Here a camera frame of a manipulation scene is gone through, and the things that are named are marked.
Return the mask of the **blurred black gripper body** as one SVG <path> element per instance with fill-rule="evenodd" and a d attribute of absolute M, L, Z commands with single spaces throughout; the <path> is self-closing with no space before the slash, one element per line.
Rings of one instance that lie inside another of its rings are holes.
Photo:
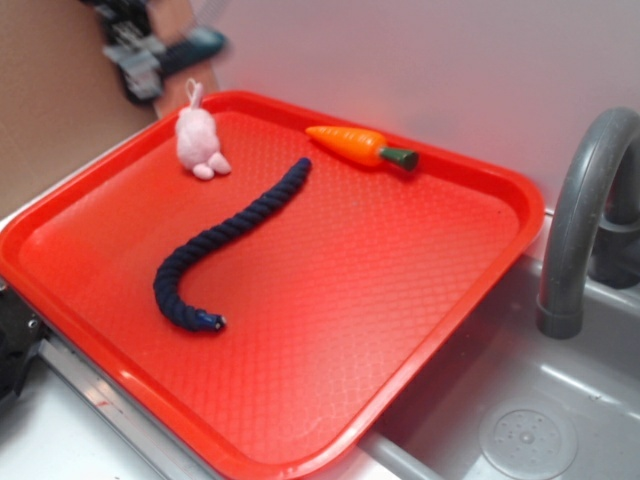
<path fill-rule="evenodd" d="M 103 54 L 112 62 L 127 100 L 149 105 L 164 94 L 165 80 L 210 60 L 227 43 L 213 27 L 225 1 L 195 1 L 178 32 L 163 40 L 152 23 L 156 1 L 85 1 L 103 35 Z"/>

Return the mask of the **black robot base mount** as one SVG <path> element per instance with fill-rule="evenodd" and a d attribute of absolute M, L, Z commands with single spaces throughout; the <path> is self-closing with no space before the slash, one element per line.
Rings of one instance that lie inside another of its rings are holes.
<path fill-rule="evenodd" d="M 31 307 L 1 280 L 1 412 L 21 395 L 42 333 Z"/>

